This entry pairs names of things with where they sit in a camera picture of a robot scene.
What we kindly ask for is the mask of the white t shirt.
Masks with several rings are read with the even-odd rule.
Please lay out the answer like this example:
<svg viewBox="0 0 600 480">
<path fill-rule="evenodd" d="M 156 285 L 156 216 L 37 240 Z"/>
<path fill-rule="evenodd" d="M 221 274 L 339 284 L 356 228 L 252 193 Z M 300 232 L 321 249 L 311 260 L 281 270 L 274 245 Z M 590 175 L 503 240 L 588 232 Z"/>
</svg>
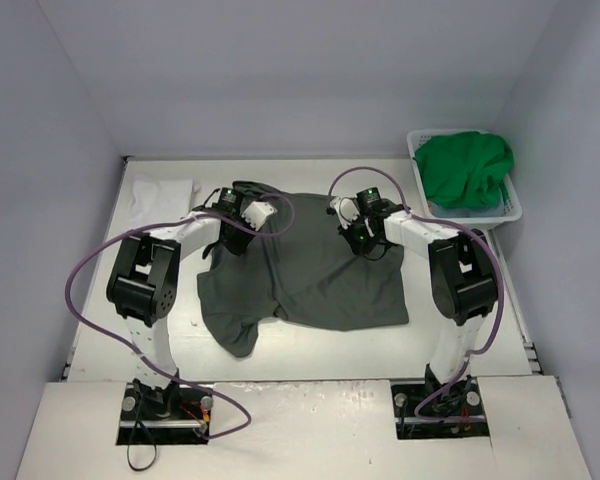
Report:
<svg viewBox="0 0 600 480">
<path fill-rule="evenodd" d="M 190 211 L 198 191 L 199 186 L 191 179 L 136 177 L 127 213 L 129 227 L 181 219 Z"/>
</svg>

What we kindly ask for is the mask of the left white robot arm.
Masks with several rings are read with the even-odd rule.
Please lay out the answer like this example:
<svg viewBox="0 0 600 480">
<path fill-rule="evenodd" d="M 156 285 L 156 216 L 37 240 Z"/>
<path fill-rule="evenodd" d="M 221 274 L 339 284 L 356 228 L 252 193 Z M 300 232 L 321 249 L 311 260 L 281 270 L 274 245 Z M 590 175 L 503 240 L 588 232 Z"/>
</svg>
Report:
<svg viewBox="0 0 600 480">
<path fill-rule="evenodd" d="M 134 389 L 144 396 L 144 408 L 155 418 L 171 418 L 180 406 L 168 315 L 175 305 L 181 261 L 216 245 L 234 255 L 245 253 L 275 213 L 269 202 L 248 201 L 236 189 L 223 188 L 218 201 L 192 211 L 183 224 L 121 241 L 106 297 L 124 319 L 132 345 L 140 350 Z"/>
</svg>

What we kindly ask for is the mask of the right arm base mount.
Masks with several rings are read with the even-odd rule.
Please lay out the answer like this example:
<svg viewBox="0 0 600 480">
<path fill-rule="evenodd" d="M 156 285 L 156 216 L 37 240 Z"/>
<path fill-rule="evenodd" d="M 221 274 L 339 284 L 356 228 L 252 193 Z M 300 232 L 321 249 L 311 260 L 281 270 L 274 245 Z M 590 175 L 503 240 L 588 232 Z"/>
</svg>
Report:
<svg viewBox="0 0 600 480">
<path fill-rule="evenodd" d="M 464 439 L 490 436 L 478 382 L 461 381 L 450 392 L 421 408 L 429 391 L 424 383 L 392 383 L 391 396 L 398 440 Z"/>
</svg>

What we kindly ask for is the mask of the grey t shirt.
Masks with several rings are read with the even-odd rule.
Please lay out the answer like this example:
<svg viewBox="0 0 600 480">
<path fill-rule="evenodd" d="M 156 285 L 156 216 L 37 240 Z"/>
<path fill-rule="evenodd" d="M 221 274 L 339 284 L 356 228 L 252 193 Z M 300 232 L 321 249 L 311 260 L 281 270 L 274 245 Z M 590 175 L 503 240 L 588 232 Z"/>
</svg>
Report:
<svg viewBox="0 0 600 480">
<path fill-rule="evenodd" d="M 249 356 L 259 322 L 270 317 L 335 331 L 408 323 L 402 249 L 354 255 L 323 195 L 245 180 L 233 186 L 277 212 L 264 226 L 274 237 L 255 238 L 241 256 L 216 246 L 209 270 L 197 277 L 204 324 L 222 348 Z"/>
</svg>

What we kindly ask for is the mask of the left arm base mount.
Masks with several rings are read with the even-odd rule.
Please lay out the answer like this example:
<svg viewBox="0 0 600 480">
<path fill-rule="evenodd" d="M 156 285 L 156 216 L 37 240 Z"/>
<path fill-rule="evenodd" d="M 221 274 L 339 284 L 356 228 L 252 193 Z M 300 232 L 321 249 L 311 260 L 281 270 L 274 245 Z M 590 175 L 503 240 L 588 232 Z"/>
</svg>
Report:
<svg viewBox="0 0 600 480">
<path fill-rule="evenodd" d="M 117 445 L 207 445 L 214 399 L 188 387 L 175 386 L 160 403 L 149 391 L 127 384 L 121 402 Z"/>
</svg>

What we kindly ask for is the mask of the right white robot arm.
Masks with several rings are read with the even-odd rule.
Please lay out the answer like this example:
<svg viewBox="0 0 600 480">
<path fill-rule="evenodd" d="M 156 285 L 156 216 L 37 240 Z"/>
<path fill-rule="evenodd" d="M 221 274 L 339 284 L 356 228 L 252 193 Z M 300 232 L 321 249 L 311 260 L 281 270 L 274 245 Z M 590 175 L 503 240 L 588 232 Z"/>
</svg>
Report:
<svg viewBox="0 0 600 480">
<path fill-rule="evenodd" d="M 475 351 L 484 318 L 502 297 L 501 274 L 484 233 L 421 218 L 381 198 L 375 187 L 354 198 L 332 198 L 327 213 L 337 217 L 339 234 L 357 256 L 377 246 L 400 246 L 428 261 L 432 299 L 446 322 L 426 367 L 422 398 L 435 412 L 448 410 L 458 400 L 455 381 L 464 377 L 460 371 Z"/>
</svg>

